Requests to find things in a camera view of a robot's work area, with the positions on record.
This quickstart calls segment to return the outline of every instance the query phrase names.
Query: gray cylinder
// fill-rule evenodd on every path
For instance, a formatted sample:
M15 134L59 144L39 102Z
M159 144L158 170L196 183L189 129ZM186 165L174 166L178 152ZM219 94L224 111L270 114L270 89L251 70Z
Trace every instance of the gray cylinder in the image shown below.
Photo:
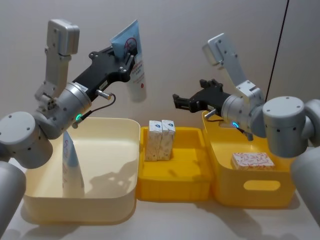
M34 117L27 112L11 113L0 120L0 144L27 169L44 165L53 147Z
M260 138L266 137L264 128L262 106L253 109L242 97L230 95L223 103L221 115L226 122L236 122L247 133L252 133Z
M8 149L0 143L0 161L8 162L11 158L10 153L8 152Z
M273 154L293 158L306 150L308 139L302 137L306 115L300 99L276 97L266 102L262 111L268 146Z
M37 110L33 114L48 139L57 139L76 121L78 114L83 114L91 106L90 98L74 83L66 85L56 102L57 107L50 113Z
M310 137L313 146L320 145L320 100L312 99L305 104L305 114L312 122L314 133Z
M26 191L26 176L16 166L0 161L0 238Z
M291 177L320 226L320 147L306 151L291 164Z

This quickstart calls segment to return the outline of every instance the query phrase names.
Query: small white box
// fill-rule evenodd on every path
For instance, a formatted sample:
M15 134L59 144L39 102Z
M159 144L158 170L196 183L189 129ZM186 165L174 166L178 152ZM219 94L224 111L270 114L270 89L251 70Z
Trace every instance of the small white box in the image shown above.
M157 161L162 137L162 123L149 121L148 140L146 143L145 160Z
M158 160L170 160L175 134L175 123L171 120L162 120L162 138Z
M275 167L265 152L233 153L232 163L238 170L272 170Z

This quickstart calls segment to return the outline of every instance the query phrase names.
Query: white plastic bin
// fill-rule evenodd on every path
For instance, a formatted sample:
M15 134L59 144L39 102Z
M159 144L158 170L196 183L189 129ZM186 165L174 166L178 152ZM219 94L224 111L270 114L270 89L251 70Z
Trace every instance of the white plastic bin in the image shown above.
M85 197L63 198L62 136L51 159L26 172L24 204L38 223L114 224L135 209L140 125L122 118L87 118L69 128L82 170Z

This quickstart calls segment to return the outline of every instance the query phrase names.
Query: green led light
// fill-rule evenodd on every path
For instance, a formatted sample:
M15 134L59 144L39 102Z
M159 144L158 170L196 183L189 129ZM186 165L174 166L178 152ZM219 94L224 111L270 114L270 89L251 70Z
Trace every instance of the green led light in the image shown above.
M75 117L75 120L78 121L81 116L82 116L82 114L79 113L79 114Z

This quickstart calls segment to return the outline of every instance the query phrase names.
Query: red patterned box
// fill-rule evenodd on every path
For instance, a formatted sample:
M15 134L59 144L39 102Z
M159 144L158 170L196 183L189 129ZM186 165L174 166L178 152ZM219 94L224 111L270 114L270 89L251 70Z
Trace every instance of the red patterned box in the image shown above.
M272 170L275 167L265 152L235 152L232 164L238 170Z

